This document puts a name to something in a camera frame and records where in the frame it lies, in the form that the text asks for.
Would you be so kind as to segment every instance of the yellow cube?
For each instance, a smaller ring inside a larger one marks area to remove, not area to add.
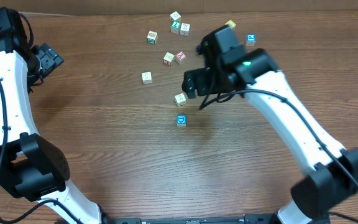
[[[225,23],[225,25],[229,25],[229,27],[232,28],[232,29],[234,29],[235,26],[236,26],[236,24],[231,20],[229,20],[227,23]]]

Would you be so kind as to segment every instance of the brown wooden surface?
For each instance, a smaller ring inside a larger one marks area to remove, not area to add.
[[[77,16],[358,10],[358,0],[0,0],[18,11]]]
[[[31,18],[35,43],[65,59],[30,94],[35,123],[65,153],[78,188],[112,217],[238,216],[290,201],[302,175],[251,105],[239,97],[203,111],[201,98],[174,103],[183,72],[203,66],[195,46],[229,19],[241,41],[256,34],[256,47],[271,53],[338,141],[358,146],[358,11],[183,15],[189,37],[170,32],[168,15]],[[146,42],[149,30],[158,32],[157,45]],[[166,52],[180,50],[184,65],[163,65]],[[143,85],[147,71],[153,84]],[[183,113],[188,127],[177,128]],[[0,189],[4,218],[33,205]],[[358,217],[358,194],[335,211]],[[57,218],[43,207],[23,223]]]

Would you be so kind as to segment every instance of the white arm segment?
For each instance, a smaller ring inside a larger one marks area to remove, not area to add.
[[[41,197],[42,202],[47,199],[55,199],[62,203],[71,213],[77,217],[84,224],[100,224],[102,223],[101,212],[99,206],[88,200],[71,180],[66,181],[66,190],[63,192],[55,191]],[[53,209],[62,218],[70,224],[76,224],[65,211],[59,206],[54,206],[53,203],[46,203],[48,207]]]
[[[16,52],[0,52],[0,79],[3,79],[7,109],[7,125],[11,128],[8,142],[19,139],[20,133],[37,133],[27,93],[27,63]],[[2,103],[0,95],[0,145],[3,139]]]
[[[340,150],[345,149],[345,147],[331,137],[312,117],[292,92],[284,73],[270,71],[255,80],[256,84],[247,85],[247,89],[267,90],[287,98],[306,118],[318,137],[327,145],[329,151],[337,158],[342,156]],[[246,93],[246,98],[252,106],[266,117],[283,139],[294,155],[303,175],[307,176],[315,172],[314,165],[319,162],[322,165],[332,162],[331,158],[323,150],[319,149],[320,145],[311,135],[308,128],[287,104],[282,103],[277,98],[261,93]]]

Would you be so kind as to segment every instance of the cube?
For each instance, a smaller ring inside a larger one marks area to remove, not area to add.
[[[149,31],[149,34],[147,34],[147,42],[150,44],[156,44],[157,43],[157,32]]]
[[[186,97],[183,93],[180,93],[175,96],[175,102],[178,106],[184,105],[186,103]]]
[[[189,35],[190,32],[190,24],[182,23],[180,26],[180,35]]]
[[[236,24],[231,20],[229,20],[227,23],[225,23],[225,25],[229,25],[229,27],[232,28],[232,29],[234,29],[235,26],[236,26]]]
[[[143,84],[152,83],[152,73],[151,72],[144,72],[142,73]]]
[[[247,43],[246,46],[254,46],[256,43],[256,36],[255,34],[247,34]]]
[[[186,115],[179,114],[179,115],[177,116],[177,126],[178,126],[178,127],[186,127],[186,123],[187,123],[187,117],[186,117]]]
[[[174,34],[179,34],[179,32],[180,32],[180,22],[178,22],[178,21],[173,21],[172,22],[171,32],[173,32]]]
[[[170,20],[171,20],[171,22],[173,22],[173,21],[178,21],[178,22],[180,22],[181,16],[180,16],[180,14],[179,14],[178,12],[175,11],[175,12],[173,12],[173,13],[171,14]]]
[[[172,62],[173,62],[173,58],[174,58],[174,55],[169,53],[169,52],[167,52],[165,54],[165,57],[164,57],[164,64],[168,65],[168,66],[171,66]]]
[[[182,65],[182,63],[187,59],[187,56],[183,51],[180,51],[175,55],[175,60],[178,62],[179,65]]]

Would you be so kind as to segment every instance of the wooden tabletop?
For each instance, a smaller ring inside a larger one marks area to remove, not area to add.
[[[35,44],[46,42],[65,59],[30,94],[37,128],[65,153],[71,180],[110,216],[241,216],[291,200],[303,176],[250,104],[235,97],[199,111],[202,98],[174,102],[183,72],[203,66],[195,47],[230,19],[241,42],[256,34],[255,47],[268,50],[322,126],[348,149],[358,147],[358,11],[182,18],[191,24],[188,37],[170,32],[169,15],[29,19]],[[146,41],[149,30],[158,32],[156,45]],[[183,65],[163,64],[167,52],[181,50]],[[143,85],[142,72],[152,72],[153,84]],[[187,114],[187,127],[176,127],[178,114]],[[0,188],[2,217],[32,206]],[[358,218],[358,194],[334,210]],[[57,219],[42,207],[23,223]]]

